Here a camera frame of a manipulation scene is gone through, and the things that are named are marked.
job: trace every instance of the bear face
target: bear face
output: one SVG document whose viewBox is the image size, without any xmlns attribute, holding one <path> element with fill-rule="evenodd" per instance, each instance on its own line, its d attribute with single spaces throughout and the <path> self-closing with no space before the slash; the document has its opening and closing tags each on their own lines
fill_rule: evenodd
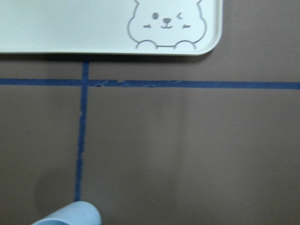
<svg viewBox="0 0 300 225">
<path fill-rule="evenodd" d="M 201 0 L 135 0 L 134 16 L 128 23 L 129 36 L 139 46 L 152 42 L 157 47 L 176 47 L 190 42 L 194 48 L 206 33 Z"/>
</svg>

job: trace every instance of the tray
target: tray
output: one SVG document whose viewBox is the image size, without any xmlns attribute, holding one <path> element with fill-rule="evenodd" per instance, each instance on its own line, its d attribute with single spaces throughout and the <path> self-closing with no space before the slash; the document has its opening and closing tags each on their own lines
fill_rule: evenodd
<svg viewBox="0 0 300 225">
<path fill-rule="evenodd" d="M 0 53 L 201 55 L 223 0 L 0 0 Z"/>
</svg>

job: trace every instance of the bear nose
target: bear nose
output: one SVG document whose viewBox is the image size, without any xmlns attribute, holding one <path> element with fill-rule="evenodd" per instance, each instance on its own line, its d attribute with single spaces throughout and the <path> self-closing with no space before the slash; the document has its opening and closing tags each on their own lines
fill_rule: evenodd
<svg viewBox="0 0 300 225">
<path fill-rule="evenodd" d="M 163 21 L 164 21 L 165 23 L 169 23 L 169 22 L 171 22 L 171 19 L 170 19 L 170 18 L 164 18 Z"/>
</svg>

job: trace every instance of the bear mouth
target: bear mouth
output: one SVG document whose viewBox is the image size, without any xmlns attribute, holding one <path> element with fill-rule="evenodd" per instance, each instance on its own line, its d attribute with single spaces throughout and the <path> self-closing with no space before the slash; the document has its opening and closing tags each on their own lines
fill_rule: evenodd
<svg viewBox="0 0 300 225">
<path fill-rule="evenodd" d="M 168 26 L 168 25 L 166 25 L 166 26 L 161 26 L 161 28 L 162 29 L 171 29 L 173 26 Z"/>
</svg>

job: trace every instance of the cup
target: cup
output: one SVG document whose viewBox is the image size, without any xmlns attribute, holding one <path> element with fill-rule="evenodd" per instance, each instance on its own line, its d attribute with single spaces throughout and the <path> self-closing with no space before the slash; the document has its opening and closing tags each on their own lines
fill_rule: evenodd
<svg viewBox="0 0 300 225">
<path fill-rule="evenodd" d="M 74 202 L 32 225 L 101 225 L 101 216 L 88 202 Z"/>
</svg>

